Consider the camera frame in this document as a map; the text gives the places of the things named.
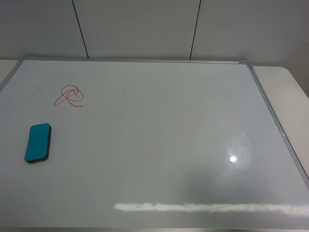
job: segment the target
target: whiteboard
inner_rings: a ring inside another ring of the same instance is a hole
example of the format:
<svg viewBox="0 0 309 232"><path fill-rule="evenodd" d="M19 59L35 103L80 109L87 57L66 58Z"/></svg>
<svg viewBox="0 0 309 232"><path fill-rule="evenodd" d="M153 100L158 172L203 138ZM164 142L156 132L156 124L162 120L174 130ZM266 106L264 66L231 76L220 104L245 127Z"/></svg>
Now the whiteboard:
<svg viewBox="0 0 309 232"><path fill-rule="evenodd" d="M16 69L0 92L1 226L309 229L308 188L247 65ZM50 157L28 164L40 123Z"/></svg>

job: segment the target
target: eraser felt pad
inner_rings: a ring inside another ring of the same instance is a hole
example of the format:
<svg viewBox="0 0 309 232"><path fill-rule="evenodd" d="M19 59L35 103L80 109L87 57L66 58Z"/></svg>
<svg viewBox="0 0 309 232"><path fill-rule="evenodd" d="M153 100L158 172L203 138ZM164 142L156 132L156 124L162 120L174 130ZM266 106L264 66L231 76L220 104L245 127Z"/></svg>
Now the eraser felt pad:
<svg viewBox="0 0 309 232"><path fill-rule="evenodd" d="M25 161L35 163L48 159L51 130L48 123L33 125L30 128Z"/></svg>

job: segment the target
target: whiteboard eraser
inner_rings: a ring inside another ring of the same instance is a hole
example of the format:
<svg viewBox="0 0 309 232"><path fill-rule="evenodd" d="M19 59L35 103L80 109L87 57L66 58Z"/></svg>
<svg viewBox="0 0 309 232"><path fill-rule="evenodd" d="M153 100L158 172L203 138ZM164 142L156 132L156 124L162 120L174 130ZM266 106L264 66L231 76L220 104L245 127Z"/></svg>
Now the whiteboard eraser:
<svg viewBox="0 0 309 232"><path fill-rule="evenodd" d="M52 128L48 123L33 125L30 128L29 140L25 153L25 161L37 163L49 157Z"/></svg>

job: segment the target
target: red marker scribble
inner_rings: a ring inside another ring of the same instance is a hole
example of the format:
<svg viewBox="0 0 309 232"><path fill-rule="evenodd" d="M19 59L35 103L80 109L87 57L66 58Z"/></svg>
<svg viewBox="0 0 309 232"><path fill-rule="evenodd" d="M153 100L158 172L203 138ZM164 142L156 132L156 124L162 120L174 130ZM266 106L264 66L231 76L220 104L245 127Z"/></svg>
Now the red marker scribble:
<svg viewBox="0 0 309 232"><path fill-rule="evenodd" d="M84 98L83 93L75 85L67 85L61 89L61 96L55 101L54 106L59 105L65 100L72 106L82 107L82 105L74 105L75 102L80 102Z"/></svg>

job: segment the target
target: whiteboard frame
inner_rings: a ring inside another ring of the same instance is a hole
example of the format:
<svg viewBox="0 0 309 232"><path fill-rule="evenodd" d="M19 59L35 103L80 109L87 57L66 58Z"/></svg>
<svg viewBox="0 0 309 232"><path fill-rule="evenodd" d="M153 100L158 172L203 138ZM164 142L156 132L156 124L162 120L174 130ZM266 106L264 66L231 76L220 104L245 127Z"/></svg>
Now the whiteboard frame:
<svg viewBox="0 0 309 232"><path fill-rule="evenodd" d="M14 76L15 72L19 69L19 67L22 65L22 63L25 60L48 60L48 61L98 61L98 62L163 62L163 63L207 63L207 64L244 64L248 67L252 78L254 79L254 82L259 89L263 100L284 140L285 145L287 146L297 168L300 172L308 190L309 190L309 173L304 168L304 165L302 164L295 148L293 147L287 133L285 132L282 123L280 122L278 116L276 115L276 112L269 101L265 91L263 90L263 87L261 85L261 82L258 79L258 76L256 75L253 65L249 61L205 61L205 60L155 60L155 59L99 59L99 58L43 58L43 57L24 57L16 63L14 68L9 72L9 74L6 76L6 78L3 80L3 82L0 84L0 92L3 90L3 88L6 86L6 84L10 81L10 79Z"/></svg>

